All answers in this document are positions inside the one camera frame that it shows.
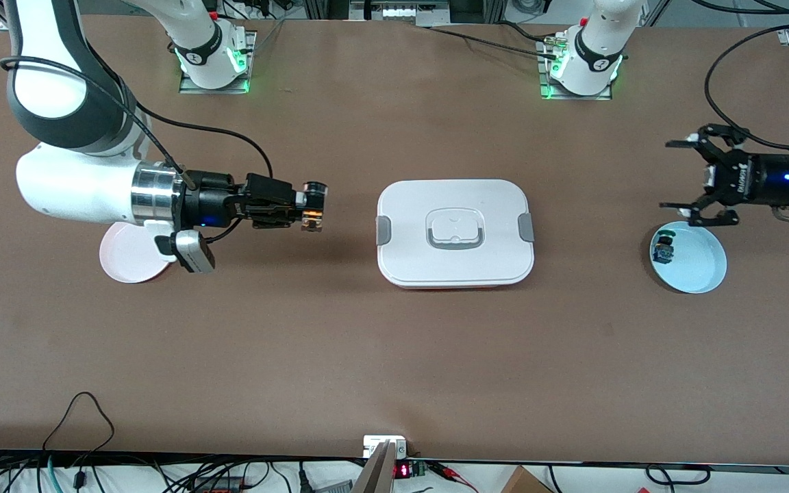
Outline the green push-button switch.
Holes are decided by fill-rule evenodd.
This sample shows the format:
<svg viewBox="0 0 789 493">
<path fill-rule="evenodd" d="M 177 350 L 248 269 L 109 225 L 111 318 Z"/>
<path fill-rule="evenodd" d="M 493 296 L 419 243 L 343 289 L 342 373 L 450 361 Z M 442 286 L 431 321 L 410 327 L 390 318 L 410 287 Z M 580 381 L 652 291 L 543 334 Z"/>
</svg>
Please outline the green push-button switch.
<svg viewBox="0 0 789 493">
<path fill-rule="evenodd" d="M 649 249 L 652 262 L 657 264 L 671 263 L 674 257 L 673 241 L 676 235 L 676 231 L 669 229 L 663 229 L 655 235 L 651 249 Z"/>
</svg>

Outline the aluminium profile bar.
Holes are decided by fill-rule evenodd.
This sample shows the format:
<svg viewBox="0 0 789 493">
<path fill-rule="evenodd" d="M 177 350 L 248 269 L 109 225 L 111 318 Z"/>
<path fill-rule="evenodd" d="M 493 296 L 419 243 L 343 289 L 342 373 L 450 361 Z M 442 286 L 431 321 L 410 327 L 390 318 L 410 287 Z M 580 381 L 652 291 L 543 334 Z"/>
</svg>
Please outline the aluminium profile bar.
<svg viewBox="0 0 789 493">
<path fill-rule="evenodd" d="M 398 451 L 397 440 L 376 443 L 349 493 L 392 493 Z"/>
</svg>

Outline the light blue round plate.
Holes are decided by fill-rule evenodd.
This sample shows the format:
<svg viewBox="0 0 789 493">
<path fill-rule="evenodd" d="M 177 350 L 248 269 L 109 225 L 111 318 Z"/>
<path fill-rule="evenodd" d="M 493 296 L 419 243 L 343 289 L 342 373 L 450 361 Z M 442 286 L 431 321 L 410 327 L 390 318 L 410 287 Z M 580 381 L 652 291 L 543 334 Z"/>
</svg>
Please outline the light blue round plate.
<svg viewBox="0 0 789 493">
<path fill-rule="evenodd" d="M 674 257 L 669 264 L 651 261 L 651 245 L 663 230 L 676 231 Z M 711 231 L 691 227 L 686 221 L 662 225 L 649 238 L 647 258 L 651 270 L 667 288 L 684 294 L 704 294 L 719 287 L 727 274 L 727 255 L 723 244 Z"/>
</svg>

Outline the white lidded plastic container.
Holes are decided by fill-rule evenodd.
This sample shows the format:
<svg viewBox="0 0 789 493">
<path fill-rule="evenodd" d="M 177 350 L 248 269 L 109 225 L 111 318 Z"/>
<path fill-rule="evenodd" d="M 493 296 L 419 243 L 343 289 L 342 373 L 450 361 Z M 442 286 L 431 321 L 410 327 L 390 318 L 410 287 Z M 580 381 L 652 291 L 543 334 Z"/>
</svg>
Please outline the white lidded plastic container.
<svg viewBox="0 0 789 493">
<path fill-rule="evenodd" d="M 400 288 L 491 288 L 534 268 L 526 194 L 500 179 L 408 180 L 377 202 L 377 265 Z"/>
</svg>

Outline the brown cardboard piece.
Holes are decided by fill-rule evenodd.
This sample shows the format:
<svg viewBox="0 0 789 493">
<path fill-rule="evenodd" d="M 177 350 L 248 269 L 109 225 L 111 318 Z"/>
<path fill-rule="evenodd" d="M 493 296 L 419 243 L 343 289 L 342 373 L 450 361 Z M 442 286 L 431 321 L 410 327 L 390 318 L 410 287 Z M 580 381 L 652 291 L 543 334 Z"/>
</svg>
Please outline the brown cardboard piece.
<svg viewBox="0 0 789 493">
<path fill-rule="evenodd" d="M 523 466 L 516 466 L 500 493 L 556 493 Z"/>
</svg>

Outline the orange push-button switch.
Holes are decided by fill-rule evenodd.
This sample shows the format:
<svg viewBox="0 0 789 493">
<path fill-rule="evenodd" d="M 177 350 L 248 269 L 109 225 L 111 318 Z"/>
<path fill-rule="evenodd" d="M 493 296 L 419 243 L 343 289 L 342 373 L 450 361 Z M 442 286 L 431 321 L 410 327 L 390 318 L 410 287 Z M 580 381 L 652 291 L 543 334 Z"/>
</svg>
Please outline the orange push-button switch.
<svg viewBox="0 0 789 493">
<path fill-rule="evenodd" d="M 307 181 L 303 185 L 303 212 L 301 230 L 310 233 L 322 231 L 323 213 L 328 187 L 319 181 Z"/>
</svg>

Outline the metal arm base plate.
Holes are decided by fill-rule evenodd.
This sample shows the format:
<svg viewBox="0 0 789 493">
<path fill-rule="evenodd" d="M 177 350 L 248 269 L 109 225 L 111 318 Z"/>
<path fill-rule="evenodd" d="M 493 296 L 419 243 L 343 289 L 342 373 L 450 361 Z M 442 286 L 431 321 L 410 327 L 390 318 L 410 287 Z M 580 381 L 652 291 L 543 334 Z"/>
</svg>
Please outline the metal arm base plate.
<svg viewBox="0 0 789 493">
<path fill-rule="evenodd" d="M 250 93 L 257 32 L 241 26 L 233 31 L 228 45 L 207 59 L 206 65 L 191 65 L 179 56 L 179 94 Z"/>
<path fill-rule="evenodd" d="M 551 46 L 538 41 L 536 49 L 538 56 L 538 74 L 540 82 L 540 96 L 546 100 L 573 100 L 573 101 L 609 101 L 612 99 L 611 82 L 598 94 L 574 94 L 561 85 L 559 81 L 551 78 L 552 61 L 545 59 L 541 54 L 551 54 Z"/>
</svg>

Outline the white power strip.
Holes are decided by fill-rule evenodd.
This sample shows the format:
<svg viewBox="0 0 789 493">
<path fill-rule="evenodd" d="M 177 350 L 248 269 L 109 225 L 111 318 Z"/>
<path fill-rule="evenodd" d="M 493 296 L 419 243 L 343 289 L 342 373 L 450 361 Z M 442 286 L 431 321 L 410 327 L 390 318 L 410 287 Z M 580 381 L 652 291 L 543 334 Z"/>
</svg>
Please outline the white power strip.
<svg viewBox="0 0 789 493">
<path fill-rule="evenodd" d="M 349 0 L 348 20 L 400 21 L 431 27 L 451 24 L 449 0 Z"/>
</svg>

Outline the white socket box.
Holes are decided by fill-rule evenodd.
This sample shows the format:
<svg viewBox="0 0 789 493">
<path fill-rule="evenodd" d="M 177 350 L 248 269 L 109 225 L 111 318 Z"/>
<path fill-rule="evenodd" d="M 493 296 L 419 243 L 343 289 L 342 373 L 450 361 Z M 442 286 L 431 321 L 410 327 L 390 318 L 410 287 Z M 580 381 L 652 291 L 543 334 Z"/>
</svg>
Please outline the white socket box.
<svg viewBox="0 0 789 493">
<path fill-rule="evenodd" d="M 395 455 L 398 461 L 408 456 L 408 441 L 401 435 L 364 435 L 362 441 L 362 458 L 369 459 L 379 445 L 391 441 L 395 443 Z"/>
</svg>

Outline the pink round plate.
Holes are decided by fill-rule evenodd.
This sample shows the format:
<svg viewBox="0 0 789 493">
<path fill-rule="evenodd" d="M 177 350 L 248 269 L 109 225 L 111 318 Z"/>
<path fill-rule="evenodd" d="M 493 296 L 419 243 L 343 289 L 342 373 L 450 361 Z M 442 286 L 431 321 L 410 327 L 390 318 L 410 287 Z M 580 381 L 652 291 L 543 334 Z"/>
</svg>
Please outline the pink round plate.
<svg viewBox="0 0 789 493">
<path fill-rule="evenodd" d="M 147 228 L 122 222 L 107 228 L 98 247 L 98 261 L 106 275 L 119 283 L 145 283 L 171 265 L 160 255 Z"/>
</svg>

